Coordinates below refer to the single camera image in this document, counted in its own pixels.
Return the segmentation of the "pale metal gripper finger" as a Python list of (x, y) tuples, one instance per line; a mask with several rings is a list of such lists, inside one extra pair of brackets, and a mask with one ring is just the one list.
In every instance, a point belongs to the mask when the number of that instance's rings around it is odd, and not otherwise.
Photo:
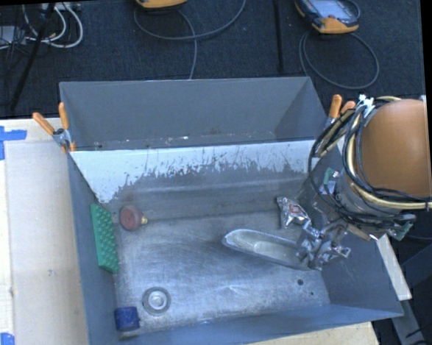
[(270, 263), (300, 271), (312, 270), (309, 266), (309, 254), (300, 258), (303, 253), (296, 240), (289, 240), (272, 233), (239, 229), (227, 233), (222, 243), (228, 248), (267, 260)]
[(311, 226), (311, 219), (307, 212), (293, 199), (286, 196), (276, 198), (280, 208), (280, 223), (282, 228), (289, 228), (292, 225), (301, 227)]

